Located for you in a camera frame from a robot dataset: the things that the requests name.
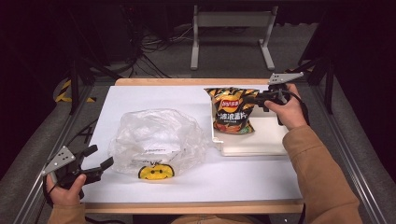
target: smiley face sticker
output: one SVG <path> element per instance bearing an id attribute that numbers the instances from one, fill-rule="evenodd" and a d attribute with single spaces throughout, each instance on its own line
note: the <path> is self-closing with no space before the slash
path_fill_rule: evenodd
<path id="1" fill-rule="evenodd" d="M 175 176 L 175 171 L 168 164 L 156 164 L 154 166 L 144 166 L 140 169 L 138 177 L 147 180 L 166 179 Z"/>

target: metal frame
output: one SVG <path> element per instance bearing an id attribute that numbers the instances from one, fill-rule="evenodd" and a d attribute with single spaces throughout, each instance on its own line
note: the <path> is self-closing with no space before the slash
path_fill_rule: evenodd
<path id="1" fill-rule="evenodd" d="M 81 102 L 83 102 L 84 99 L 87 99 L 91 93 L 91 90 L 92 90 L 92 86 L 85 86 L 82 90 L 79 100 Z M 52 155 L 54 155 L 56 152 L 58 152 L 58 150 L 60 148 L 62 148 L 62 146 L 64 145 L 64 142 L 65 142 L 67 136 L 69 135 L 69 132 L 72 129 L 83 106 L 84 106 L 84 104 L 79 104 L 78 107 L 76 108 L 75 113 L 70 115 L 69 118 L 67 119 L 54 147 L 52 148 L 51 153 L 49 154 L 49 159 L 52 157 Z M 29 195 L 27 196 L 25 202 L 23 203 L 23 206 L 22 206 L 20 212 L 16 216 L 16 218 L 13 222 L 14 224 L 22 224 L 22 223 L 29 222 L 29 220 L 31 219 L 31 215 L 34 212 L 34 208 L 37 206 L 37 204 L 40 200 L 40 197 L 43 194 L 42 193 L 42 185 L 43 185 L 43 181 L 42 181 L 42 175 L 41 175 L 41 171 L 40 171 L 36 175 L 35 183 L 33 184 L 32 189 L 29 192 Z"/>
<path id="2" fill-rule="evenodd" d="M 262 49 L 262 56 L 267 64 L 268 70 L 275 70 L 274 62 L 268 50 L 268 42 L 274 27 L 277 7 L 272 11 L 255 11 L 255 12 L 199 12 L 198 6 L 194 6 L 193 31 L 194 40 L 191 54 L 191 70 L 198 69 L 199 55 L 199 27 L 225 27 L 225 26 L 248 26 L 248 27 L 266 27 L 264 39 L 259 39 L 259 45 Z"/>
<path id="3" fill-rule="evenodd" d="M 337 141 L 337 144 L 340 148 L 340 154 L 343 158 L 344 164 L 346 165 L 346 168 L 349 172 L 349 175 L 351 176 L 351 179 L 355 185 L 356 190 L 358 191 L 361 201 L 364 204 L 364 207 L 366 208 L 367 213 L 370 216 L 370 219 L 372 220 L 373 223 L 388 223 L 384 215 L 381 212 L 381 209 L 379 208 L 375 197 L 373 193 L 370 190 L 370 187 L 367 184 L 367 181 L 361 172 L 361 169 L 359 168 L 358 164 L 355 161 L 355 158 L 353 157 L 353 154 L 347 144 L 346 139 L 341 133 L 341 130 L 337 124 L 337 121 L 335 117 L 328 112 L 327 106 L 323 103 L 323 98 L 324 95 L 320 90 L 319 86 L 312 86 L 311 87 L 312 92 L 314 93 L 315 98 L 317 99 L 320 108 L 323 112 L 323 114 L 326 117 L 326 121 L 329 125 L 329 127 L 332 129 L 332 133 Z"/>

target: lay's chip bag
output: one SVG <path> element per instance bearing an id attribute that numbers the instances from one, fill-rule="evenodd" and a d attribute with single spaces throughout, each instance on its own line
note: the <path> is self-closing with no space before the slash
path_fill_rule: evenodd
<path id="1" fill-rule="evenodd" d="M 239 88 L 207 88 L 212 104 L 216 109 L 213 127 L 223 133 L 253 133 L 248 117 L 254 104 L 246 104 L 244 97 L 255 97 L 259 90 Z"/>

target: clear plastic bag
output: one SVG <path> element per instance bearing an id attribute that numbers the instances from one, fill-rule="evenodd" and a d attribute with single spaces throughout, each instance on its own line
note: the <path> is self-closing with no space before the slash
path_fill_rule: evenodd
<path id="1" fill-rule="evenodd" d="M 118 172 L 164 179 L 202 162 L 210 144 L 194 118 L 174 109 L 150 109 L 122 116 L 108 153 Z"/>

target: person's arm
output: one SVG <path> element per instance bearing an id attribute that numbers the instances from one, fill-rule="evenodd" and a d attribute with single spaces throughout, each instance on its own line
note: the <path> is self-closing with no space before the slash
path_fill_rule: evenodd
<path id="1" fill-rule="evenodd" d="M 80 203 L 79 192 L 84 186 L 85 175 L 80 175 L 70 189 L 55 187 L 50 175 L 47 176 L 47 191 L 53 201 L 49 224 L 85 223 L 85 205 Z"/>
<path id="2" fill-rule="evenodd" d="M 289 90 L 298 95 L 294 85 Z M 286 105 L 265 102 L 290 130 L 283 139 L 297 174 L 306 205 L 308 223 L 361 223 L 359 200 L 328 149 L 306 124 L 299 102 L 292 97 Z"/>

